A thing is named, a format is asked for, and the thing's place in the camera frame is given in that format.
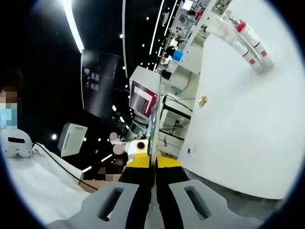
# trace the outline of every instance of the black ceiling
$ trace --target black ceiling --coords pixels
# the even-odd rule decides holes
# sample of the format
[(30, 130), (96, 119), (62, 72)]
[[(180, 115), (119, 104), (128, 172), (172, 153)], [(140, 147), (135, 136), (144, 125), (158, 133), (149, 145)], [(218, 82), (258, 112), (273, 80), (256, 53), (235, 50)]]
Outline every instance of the black ceiling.
[[(122, 0), (72, 0), (73, 15), (85, 49), (113, 53), (123, 58)], [(156, 51), (165, 39), (162, 17), (152, 42), (158, 12), (162, 0), (126, 1), (126, 59), (129, 77), (140, 62), (156, 62)], [(163, 11), (170, 11), (175, 0), (165, 0)], [(6, 67), (19, 69), (24, 77), (22, 112), (35, 120), (28, 125), (31, 138), (43, 142), (54, 149), (57, 142), (50, 140), (52, 133), (60, 134), (66, 122), (88, 127), (87, 142), (81, 153), (72, 156), (72, 161), (80, 168), (90, 165), (93, 160), (103, 158), (112, 152), (106, 141), (111, 132), (124, 134), (126, 129), (118, 118), (123, 116), (131, 122), (128, 107), (128, 79), (121, 68), (118, 82), (113, 87), (113, 101), (117, 112), (113, 120), (102, 120), (82, 109), (80, 68), (81, 54), (69, 28), (61, 0), (38, 0), (35, 4), (12, 1), (12, 9), (19, 4), (10, 18), (5, 21), (6, 46), (4, 47)], [(103, 149), (98, 156), (96, 149)]]

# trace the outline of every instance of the blue face mask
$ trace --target blue face mask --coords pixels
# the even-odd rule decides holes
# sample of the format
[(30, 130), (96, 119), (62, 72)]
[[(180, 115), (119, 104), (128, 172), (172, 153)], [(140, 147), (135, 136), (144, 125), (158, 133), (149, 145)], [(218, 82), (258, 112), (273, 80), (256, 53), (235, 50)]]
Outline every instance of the blue face mask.
[(0, 127), (17, 126), (17, 104), (0, 104)]

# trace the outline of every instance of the white wall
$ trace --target white wall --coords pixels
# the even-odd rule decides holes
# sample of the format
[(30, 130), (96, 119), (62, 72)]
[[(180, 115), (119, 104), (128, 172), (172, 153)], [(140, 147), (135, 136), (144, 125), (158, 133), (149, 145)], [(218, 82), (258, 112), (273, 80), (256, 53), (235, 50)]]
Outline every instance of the white wall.
[[(257, 75), (233, 48), (210, 35), (179, 159), (190, 171), (230, 189), (282, 199), (305, 152), (301, 56), (288, 26), (264, 0), (233, 0), (228, 9), (254, 28), (275, 67)], [(203, 94), (208, 103), (199, 109)]]

